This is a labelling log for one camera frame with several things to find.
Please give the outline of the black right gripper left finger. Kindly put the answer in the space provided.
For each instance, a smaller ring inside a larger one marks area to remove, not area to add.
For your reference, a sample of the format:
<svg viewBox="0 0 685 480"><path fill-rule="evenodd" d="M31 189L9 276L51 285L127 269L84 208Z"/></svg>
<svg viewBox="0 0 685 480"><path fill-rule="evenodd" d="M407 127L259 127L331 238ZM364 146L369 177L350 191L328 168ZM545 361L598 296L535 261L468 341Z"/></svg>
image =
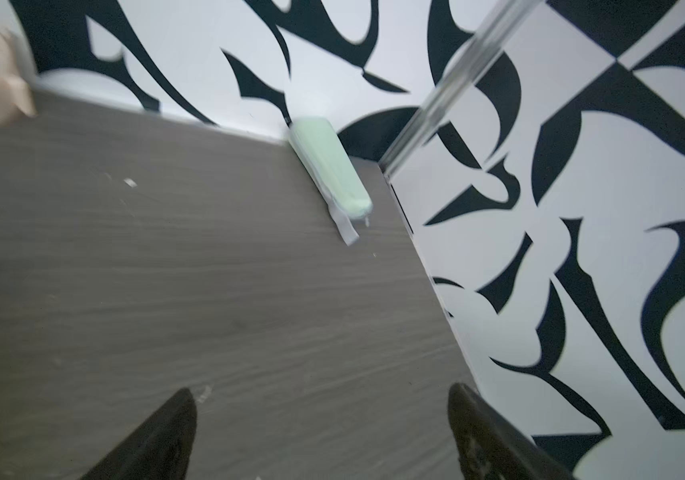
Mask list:
<svg viewBox="0 0 685 480"><path fill-rule="evenodd" d="M198 427L192 392L182 388L94 465L86 479L184 479Z"/></svg>

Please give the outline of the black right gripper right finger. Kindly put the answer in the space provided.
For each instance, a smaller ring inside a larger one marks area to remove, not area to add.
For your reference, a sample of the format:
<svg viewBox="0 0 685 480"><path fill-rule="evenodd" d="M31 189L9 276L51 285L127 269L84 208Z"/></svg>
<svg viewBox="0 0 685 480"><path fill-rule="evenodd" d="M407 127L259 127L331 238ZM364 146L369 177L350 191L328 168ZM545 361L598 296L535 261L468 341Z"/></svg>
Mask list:
<svg viewBox="0 0 685 480"><path fill-rule="evenodd" d="M571 479L469 385L448 390L447 418L465 479Z"/></svg>

